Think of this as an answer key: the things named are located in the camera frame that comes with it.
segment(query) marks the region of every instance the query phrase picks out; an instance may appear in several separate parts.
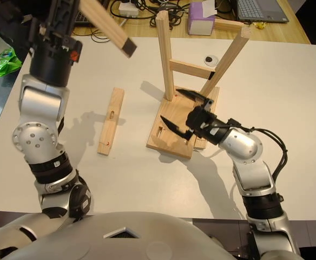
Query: laptop keyboard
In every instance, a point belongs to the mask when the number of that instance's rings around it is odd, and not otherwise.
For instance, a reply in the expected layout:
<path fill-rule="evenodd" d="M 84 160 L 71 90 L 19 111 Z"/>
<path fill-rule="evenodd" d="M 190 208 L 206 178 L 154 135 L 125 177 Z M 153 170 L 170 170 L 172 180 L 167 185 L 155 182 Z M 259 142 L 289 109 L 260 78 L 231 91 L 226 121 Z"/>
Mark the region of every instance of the laptop keyboard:
<path fill-rule="evenodd" d="M 78 12 L 75 18 L 75 22 L 88 22 L 85 15 L 83 15 L 81 12 Z"/>
<path fill-rule="evenodd" d="M 238 6 L 242 17 L 264 18 L 255 0 L 238 0 Z"/>

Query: wooden base board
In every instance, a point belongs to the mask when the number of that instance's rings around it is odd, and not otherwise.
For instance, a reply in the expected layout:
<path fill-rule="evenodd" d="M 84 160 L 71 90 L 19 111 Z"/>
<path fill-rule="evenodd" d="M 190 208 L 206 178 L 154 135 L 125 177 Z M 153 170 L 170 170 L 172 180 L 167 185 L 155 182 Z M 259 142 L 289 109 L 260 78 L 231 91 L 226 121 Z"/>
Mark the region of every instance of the wooden base board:
<path fill-rule="evenodd" d="M 217 106 L 217 99 L 219 94 L 219 87 L 215 87 L 211 93 L 209 94 L 208 98 L 214 100 L 212 106 L 211 106 L 211 112 L 215 113 L 216 106 Z M 194 148 L 195 149 L 205 149 L 207 145 L 207 141 L 204 138 L 196 138 Z"/>
<path fill-rule="evenodd" d="M 209 97 L 215 101 L 212 106 L 212 111 L 215 109 L 218 93 L 219 88 L 216 87 L 209 95 Z M 178 125 L 180 130 L 184 132 L 188 129 L 186 126 L 187 115 L 193 108 L 194 102 L 180 94 L 175 95 L 172 101 L 168 101 L 164 97 L 154 120 L 146 147 L 187 159 L 192 157 L 194 148 L 205 148 L 207 143 L 205 139 L 199 139 L 194 135 L 187 142 L 185 139 L 171 132 L 160 118 L 161 115 L 164 116 L 174 124 Z"/>

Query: power strip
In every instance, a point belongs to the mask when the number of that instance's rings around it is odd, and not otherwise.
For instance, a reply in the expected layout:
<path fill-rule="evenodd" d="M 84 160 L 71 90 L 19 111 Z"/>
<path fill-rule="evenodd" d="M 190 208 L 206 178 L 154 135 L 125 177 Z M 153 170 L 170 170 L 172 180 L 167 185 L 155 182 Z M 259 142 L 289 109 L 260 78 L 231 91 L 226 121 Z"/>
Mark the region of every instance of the power strip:
<path fill-rule="evenodd" d="M 128 3 L 120 3 L 120 7 L 118 8 L 120 11 L 120 15 L 127 17 L 137 17 L 139 15 L 139 10 L 136 8 L 135 4 Z"/>

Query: laptop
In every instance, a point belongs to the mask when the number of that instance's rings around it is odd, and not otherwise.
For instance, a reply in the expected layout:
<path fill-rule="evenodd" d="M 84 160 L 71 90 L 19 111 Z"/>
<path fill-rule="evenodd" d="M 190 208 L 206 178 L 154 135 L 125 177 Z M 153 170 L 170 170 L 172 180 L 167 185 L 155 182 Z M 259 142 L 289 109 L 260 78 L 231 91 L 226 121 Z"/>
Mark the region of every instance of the laptop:
<path fill-rule="evenodd" d="M 231 0 L 238 21 L 287 23 L 276 0 Z"/>

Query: green plastic bag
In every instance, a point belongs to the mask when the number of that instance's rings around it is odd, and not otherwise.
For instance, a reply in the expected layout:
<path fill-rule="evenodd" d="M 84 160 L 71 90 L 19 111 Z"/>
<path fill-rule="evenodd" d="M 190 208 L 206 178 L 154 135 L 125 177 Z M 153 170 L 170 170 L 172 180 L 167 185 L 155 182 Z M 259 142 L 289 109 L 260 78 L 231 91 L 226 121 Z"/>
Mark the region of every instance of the green plastic bag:
<path fill-rule="evenodd" d="M 13 48 L 0 53 L 0 77 L 15 72 L 22 66 L 22 62 L 16 56 Z"/>

